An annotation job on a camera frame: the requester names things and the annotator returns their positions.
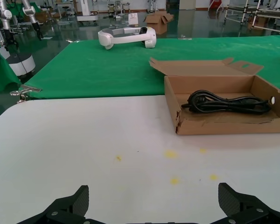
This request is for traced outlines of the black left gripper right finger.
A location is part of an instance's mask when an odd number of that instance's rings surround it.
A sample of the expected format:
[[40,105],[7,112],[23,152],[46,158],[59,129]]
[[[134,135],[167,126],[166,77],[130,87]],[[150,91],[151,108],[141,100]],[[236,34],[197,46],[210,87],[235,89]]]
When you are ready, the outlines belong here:
[[236,192],[227,183],[218,185],[218,203],[226,217],[216,224],[280,224],[280,212],[255,196]]

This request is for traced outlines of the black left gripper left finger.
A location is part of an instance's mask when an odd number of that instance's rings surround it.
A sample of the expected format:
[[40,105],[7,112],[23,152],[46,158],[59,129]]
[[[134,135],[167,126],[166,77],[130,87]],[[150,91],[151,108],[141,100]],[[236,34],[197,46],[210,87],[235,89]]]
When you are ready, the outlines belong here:
[[49,207],[21,224],[92,224],[85,218],[89,208],[89,187],[82,185],[75,194],[56,199]]

